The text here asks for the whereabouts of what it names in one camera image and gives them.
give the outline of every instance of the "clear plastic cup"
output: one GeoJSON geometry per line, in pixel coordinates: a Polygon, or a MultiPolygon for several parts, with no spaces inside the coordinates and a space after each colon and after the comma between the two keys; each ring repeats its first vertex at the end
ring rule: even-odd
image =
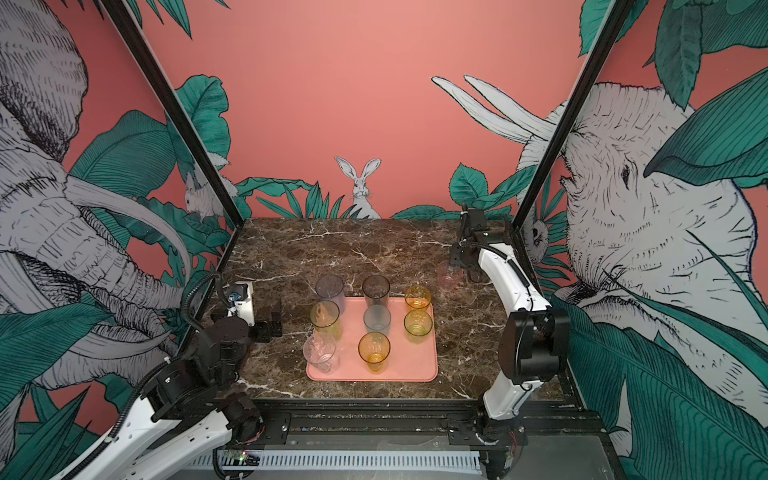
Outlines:
{"type": "Polygon", "coordinates": [[[332,335],[314,332],[304,342],[304,359],[320,372],[328,373],[339,365],[336,355],[336,340],[332,335]]]}
{"type": "Polygon", "coordinates": [[[366,324],[368,333],[381,332],[389,335],[389,326],[392,324],[392,314],[383,305],[371,305],[362,315],[362,321],[366,324]]]}
{"type": "Polygon", "coordinates": [[[344,313],[344,280],[340,276],[325,275],[315,283],[315,293],[321,300],[330,300],[339,306],[339,314],[344,313]]]}

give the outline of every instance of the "rabbit ear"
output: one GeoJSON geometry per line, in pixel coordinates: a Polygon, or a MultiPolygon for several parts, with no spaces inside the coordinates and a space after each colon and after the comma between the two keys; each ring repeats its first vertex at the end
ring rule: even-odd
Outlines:
{"type": "Polygon", "coordinates": [[[379,160],[378,158],[374,158],[373,160],[368,162],[366,164],[366,167],[362,169],[362,177],[361,178],[368,177],[370,174],[375,172],[376,169],[381,166],[381,164],[382,164],[382,161],[379,160]]]}
{"type": "Polygon", "coordinates": [[[357,170],[355,170],[350,162],[341,157],[336,157],[336,162],[339,163],[339,168],[341,168],[341,171],[344,172],[347,177],[357,180],[357,170]]]}

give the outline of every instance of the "rabbit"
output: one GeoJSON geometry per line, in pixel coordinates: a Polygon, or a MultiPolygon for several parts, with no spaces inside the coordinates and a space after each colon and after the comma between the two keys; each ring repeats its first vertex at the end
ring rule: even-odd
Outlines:
{"type": "Polygon", "coordinates": [[[366,167],[362,169],[362,175],[359,177],[357,176],[357,171],[350,162],[344,160],[341,157],[336,157],[336,162],[339,163],[339,168],[341,168],[341,171],[344,172],[347,177],[355,181],[355,188],[352,190],[352,195],[354,197],[353,207],[349,211],[350,214],[360,210],[360,212],[357,214],[357,218],[381,218],[381,215],[376,213],[373,207],[371,207],[371,204],[368,202],[368,196],[371,194],[371,191],[368,190],[368,187],[366,187],[366,178],[368,178],[370,174],[375,172],[376,169],[381,166],[382,161],[378,158],[374,158],[368,162],[366,167]]]}
{"type": "MultiPolygon", "coordinates": [[[[229,164],[229,161],[220,155],[208,152],[208,157],[217,170],[229,164]]],[[[221,182],[223,183],[224,188],[227,189],[227,193],[230,197],[236,197],[237,187],[234,186],[232,181],[222,177],[221,173],[219,173],[219,178],[221,178],[221,182]]],[[[184,199],[187,202],[187,212],[191,214],[197,212],[200,214],[201,218],[212,216],[221,217],[224,215],[224,206],[216,197],[214,189],[208,183],[208,179],[205,177],[197,163],[194,165],[194,175],[191,172],[188,172],[187,178],[184,179],[184,183],[187,185],[187,192],[184,194],[184,199]],[[195,180],[200,184],[200,188],[195,187],[195,180]]]]}

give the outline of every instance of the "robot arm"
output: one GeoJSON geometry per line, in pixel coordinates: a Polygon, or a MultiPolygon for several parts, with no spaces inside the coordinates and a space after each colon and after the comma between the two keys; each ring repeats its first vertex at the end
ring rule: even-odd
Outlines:
{"type": "Polygon", "coordinates": [[[484,271],[507,314],[498,347],[502,370],[483,394],[485,414],[493,420],[512,419],[535,389],[565,368],[571,324],[567,313],[553,309],[526,277],[508,222],[502,235],[493,235],[482,210],[464,210],[451,263],[484,271]]]}

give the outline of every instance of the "elephant ear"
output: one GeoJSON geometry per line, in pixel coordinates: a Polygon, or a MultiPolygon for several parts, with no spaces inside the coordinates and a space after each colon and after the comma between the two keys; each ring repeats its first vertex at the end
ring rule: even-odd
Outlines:
{"type": "Polygon", "coordinates": [[[61,162],[88,89],[69,31],[41,0],[0,2],[0,103],[32,143],[61,162]]]}

